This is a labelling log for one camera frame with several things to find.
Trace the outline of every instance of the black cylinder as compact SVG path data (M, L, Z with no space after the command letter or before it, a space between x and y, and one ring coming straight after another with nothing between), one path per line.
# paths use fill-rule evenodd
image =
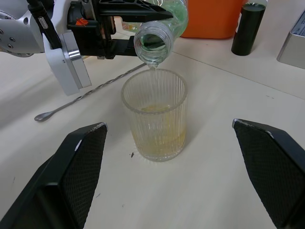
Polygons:
M239 56L247 56L253 47L266 6L248 2L242 7L237 33L235 33L231 51Z

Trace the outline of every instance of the bottle neck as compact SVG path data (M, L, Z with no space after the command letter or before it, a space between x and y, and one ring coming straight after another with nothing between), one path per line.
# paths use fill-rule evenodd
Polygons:
M174 37L166 25L150 21L141 25L133 42L137 56L144 63L158 65L171 53Z

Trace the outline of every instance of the plastic bottle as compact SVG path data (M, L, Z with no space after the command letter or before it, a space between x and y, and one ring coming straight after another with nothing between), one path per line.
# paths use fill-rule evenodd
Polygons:
M172 19L142 23L134 37L138 57L157 66L171 53L174 41L181 36L188 23L186 0L147 0L173 14Z

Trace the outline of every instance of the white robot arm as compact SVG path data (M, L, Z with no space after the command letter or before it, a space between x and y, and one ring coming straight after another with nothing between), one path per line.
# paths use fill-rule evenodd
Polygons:
M19 57L45 52L64 92L75 94L91 85L82 56L136 56L133 37L111 38L116 33L114 16L126 22L173 17L145 0L1 1L0 51Z

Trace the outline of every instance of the glass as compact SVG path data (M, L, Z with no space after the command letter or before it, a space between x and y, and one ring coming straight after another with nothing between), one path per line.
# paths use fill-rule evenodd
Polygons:
M186 134L185 80L165 69L147 70L128 79L121 95L140 154L151 161L176 157Z

